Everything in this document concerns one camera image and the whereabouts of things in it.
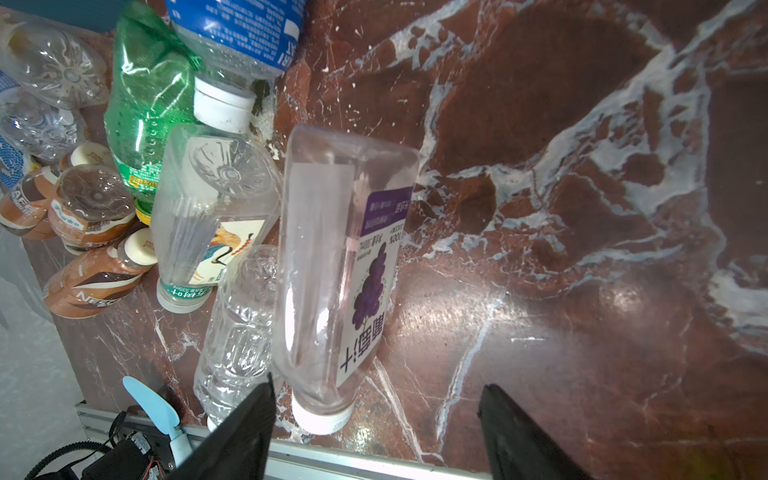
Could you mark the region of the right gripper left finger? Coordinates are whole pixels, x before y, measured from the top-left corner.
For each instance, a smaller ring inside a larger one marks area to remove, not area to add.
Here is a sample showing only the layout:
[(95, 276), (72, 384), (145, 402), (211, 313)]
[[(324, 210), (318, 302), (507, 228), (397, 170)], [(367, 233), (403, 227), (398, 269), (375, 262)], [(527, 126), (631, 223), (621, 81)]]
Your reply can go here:
[(275, 421), (276, 394), (268, 375), (169, 479), (264, 479)]

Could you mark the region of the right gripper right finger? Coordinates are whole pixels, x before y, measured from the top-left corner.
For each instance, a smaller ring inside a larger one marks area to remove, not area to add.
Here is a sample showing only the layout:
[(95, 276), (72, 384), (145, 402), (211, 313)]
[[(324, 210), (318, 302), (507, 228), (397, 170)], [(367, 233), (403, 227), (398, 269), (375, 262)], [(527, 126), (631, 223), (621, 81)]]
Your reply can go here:
[(500, 386), (483, 388), (478, 418), (494, 479), (590, 477)]

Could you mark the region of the clear ribbed bottle white cap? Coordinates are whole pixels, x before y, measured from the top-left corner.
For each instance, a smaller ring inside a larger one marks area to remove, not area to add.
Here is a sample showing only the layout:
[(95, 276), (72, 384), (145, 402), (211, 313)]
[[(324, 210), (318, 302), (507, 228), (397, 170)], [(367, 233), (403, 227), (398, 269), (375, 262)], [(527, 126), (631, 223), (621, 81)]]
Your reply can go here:
[(271, 369), (278, 249), (256, 245), (226, 268), (217, 289), (193, 390), (216, 429)]

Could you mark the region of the clear square bottle green-white cap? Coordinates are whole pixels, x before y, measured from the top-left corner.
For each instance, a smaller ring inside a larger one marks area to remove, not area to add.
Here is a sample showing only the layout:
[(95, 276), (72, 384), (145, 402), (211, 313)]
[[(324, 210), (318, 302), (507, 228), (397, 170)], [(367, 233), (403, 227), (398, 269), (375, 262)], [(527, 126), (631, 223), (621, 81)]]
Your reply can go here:
[(171, 130), (150, 221), (164, 309), (200, 308), (227, 266), (263, 242), (279, 217), (282, 183), (250, 135), (196, 124)]

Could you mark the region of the clear grape juice bottle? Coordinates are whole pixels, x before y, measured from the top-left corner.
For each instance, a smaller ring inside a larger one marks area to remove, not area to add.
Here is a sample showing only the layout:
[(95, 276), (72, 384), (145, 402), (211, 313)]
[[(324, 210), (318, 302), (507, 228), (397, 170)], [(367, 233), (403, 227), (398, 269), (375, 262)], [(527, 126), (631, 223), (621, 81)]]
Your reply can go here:
[(382, 338), (416, 150), (300, 125), (288, 140), (273, 361), (306, 432), (349, 420)]

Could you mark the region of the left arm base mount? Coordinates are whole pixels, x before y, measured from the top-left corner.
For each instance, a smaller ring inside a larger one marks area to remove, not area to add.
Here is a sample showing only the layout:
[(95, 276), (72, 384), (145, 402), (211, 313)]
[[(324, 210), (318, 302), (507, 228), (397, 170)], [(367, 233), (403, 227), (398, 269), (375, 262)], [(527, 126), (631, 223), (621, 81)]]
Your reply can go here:
[(117, 414), (99, 442), (66, 444), (38, 461), (27, 479), (168, 479), (176, 470), (170, 441), (154, 427)]

